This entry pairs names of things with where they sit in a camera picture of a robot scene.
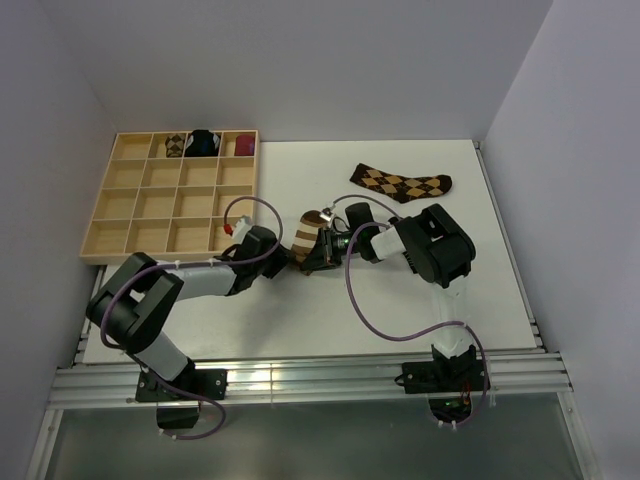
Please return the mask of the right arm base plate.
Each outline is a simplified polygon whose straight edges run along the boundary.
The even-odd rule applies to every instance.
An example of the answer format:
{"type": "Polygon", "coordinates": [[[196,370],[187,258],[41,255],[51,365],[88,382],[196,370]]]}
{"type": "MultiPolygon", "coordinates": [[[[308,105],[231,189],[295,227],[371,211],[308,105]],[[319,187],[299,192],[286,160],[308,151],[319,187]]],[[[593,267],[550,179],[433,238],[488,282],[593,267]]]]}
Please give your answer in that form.
{"type": "Polygon", "coordinates": [[[435,347],[429,361],[405,362],[394,383],[408,395],[426,394],[431,414],[438,424],[451,428],[468,421],[474,414],[473,393],[483,402],[491,381],[488,365],[471,345],[466,351],[446,357],[435,347]]]}

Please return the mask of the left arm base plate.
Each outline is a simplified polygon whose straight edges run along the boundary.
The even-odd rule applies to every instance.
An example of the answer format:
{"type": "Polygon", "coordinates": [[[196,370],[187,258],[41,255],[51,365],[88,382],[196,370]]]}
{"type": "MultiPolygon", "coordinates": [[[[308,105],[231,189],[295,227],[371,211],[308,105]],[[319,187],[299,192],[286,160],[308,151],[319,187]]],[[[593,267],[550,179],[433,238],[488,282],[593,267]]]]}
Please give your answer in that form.
{"type": "Polygon", "coordinates": [[[220,404],[226,396],[227,373],[226,369],[188,367],[169,381],[151,370],[141,371],[134,399],[140,404],[156,405],[156,424],[163,434],[179,440],[206,438],[221,430],[227,418],[220,404]],[[217,423],[209,431],[190,433],[205,405],[219,411],[217,423]]]}

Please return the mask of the tan brown striped sock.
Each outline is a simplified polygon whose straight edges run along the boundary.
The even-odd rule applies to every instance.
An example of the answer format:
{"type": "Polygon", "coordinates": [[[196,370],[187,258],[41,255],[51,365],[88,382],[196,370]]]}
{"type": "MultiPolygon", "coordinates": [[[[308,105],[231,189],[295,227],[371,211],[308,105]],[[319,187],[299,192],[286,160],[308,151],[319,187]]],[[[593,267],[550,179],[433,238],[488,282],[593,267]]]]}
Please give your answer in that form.
{"type": "Polygon", "coordinates": [[[304,261],[311,254],[319,231],[327,225],[328,221],[321,216],[321,212],[318,210],[309,210],[301,216],[290,248],[294,264],[298,268],[302,267],[304,261]]]}

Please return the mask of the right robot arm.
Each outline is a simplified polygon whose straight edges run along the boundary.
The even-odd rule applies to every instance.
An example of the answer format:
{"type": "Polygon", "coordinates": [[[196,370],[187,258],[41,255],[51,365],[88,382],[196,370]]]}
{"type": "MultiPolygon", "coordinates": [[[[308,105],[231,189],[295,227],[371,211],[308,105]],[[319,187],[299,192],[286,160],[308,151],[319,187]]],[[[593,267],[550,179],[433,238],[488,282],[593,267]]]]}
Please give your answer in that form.
{"type": "Polygon", "coordinates": [[[443,359],[433,365],[435,383],[452,390],[468,374],[459,358],[469,351],[481,349],[477,336],[461,314],[456,311],[457,297],[464,289],[463,279],[471,272],[476,249],[467,233],[439,204],[433,204],[416,216],[399,217],[395,212],[387,222],[376,222],[367,197],[345,208],[346,229],[334,226],[333,207],[308,211],[300,220],[294,246],[300,271],[309,275],[315,271],[342,267],[345,271],[347,294],[361,322],[378,337],[391,342],[408,342],[433,334],[432,352],[443,359]],[[357,303],[351,281],[354,256],[371,264],[403,255],[411,271],[431,284],[437,293],[438,322],[417,333],[404,336],[386,334],[365,318],[357,303]]]}

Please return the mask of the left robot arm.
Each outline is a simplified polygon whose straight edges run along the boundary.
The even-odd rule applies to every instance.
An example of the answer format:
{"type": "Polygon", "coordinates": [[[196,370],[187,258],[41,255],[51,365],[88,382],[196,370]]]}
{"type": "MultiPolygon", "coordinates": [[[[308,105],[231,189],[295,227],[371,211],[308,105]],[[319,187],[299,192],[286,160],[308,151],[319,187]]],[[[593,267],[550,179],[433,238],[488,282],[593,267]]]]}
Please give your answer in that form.
{"type": "Polygon", "coordinates": [[[179,267],[149,255],[132,254],[86,307],[110,347],[159,376],[159,388],[183,399],[195,386],[193,362],[163,332],[175,303],[203,297],[235,296],[260,276],[273,278],[291,259],[271,230],[252,226],[211,260],[179,267]]]}

